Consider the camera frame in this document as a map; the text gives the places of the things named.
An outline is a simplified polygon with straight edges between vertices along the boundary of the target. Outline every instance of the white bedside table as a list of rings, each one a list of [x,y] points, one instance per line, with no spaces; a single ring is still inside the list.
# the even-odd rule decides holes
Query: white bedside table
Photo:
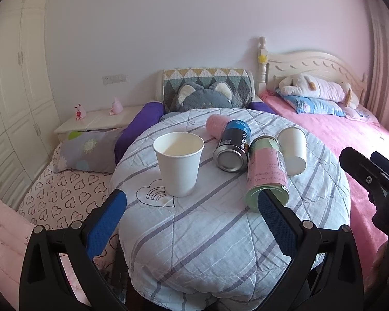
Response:
[[[109,109],[87,112],[84,119],[76,120],[75,116],[73,116],[59,126],[54,133],[58,136],[59,141],[62,142],[70,131],[81,132],[125,128],[133,121],[142,108],[143,105],[125,107],[123,112],[112,116],[109,115]]]

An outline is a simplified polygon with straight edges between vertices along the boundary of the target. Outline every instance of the pink curtain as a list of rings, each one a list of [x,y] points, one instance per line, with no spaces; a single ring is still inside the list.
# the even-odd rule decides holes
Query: pink curtain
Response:
[[[382,0],[367,0],[374,36],[372,84],[367,108],[389,130],[389,9]]]

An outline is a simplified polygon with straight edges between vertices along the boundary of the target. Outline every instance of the white paper cup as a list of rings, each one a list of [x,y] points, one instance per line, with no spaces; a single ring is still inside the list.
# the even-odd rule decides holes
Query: white paper cup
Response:
[[[167,133],[154,140],[154,148],[165,190],[175,197],[193,192],[204,141],[188,132]]]
[[[307,138],[298,127],[287,127],[278,135],[285,168],[290,176],[299,175],[307,167]]]

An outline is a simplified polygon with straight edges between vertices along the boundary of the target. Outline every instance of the round table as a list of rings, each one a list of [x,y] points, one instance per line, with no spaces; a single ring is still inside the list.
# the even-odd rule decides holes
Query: round table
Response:
[[[247,109],[202,109],[168,118],[144,132],[127,150],[110,183],[127,195],[119,239],[131,282],[142,296],[171,310],[202,310],[220,298],[232,311],[253,310],[288,266],[262,216],[243,202],[246,173],[216,167],[218,141],[205,128],[212,113],[248,123],[252,139],[297,126]],[[153,141],[187,131],[205,142],[193,194],[170,197],[162,186]],[[307,168],[289,177],[287,207],[320,228],[349,224],[350,191],[338,159],[307,136]]]

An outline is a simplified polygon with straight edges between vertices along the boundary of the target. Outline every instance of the pig figurine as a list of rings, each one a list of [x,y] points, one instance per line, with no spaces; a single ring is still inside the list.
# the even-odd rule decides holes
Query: pig figurine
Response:
[[[119,99],[117,97],[114,97],[114,102],[112,103],[111,111],[109,112],[109,114],[111,116],[113,114],[119,114],[122,112],[122,110],[124,110],[124,108],[122,107],[121,102],[119,101]]]
[[[83,109],[81,104],[78,104],[78,106],[75,106],[76,110],[76,120],[84,119],[87,115],[86,111]]]

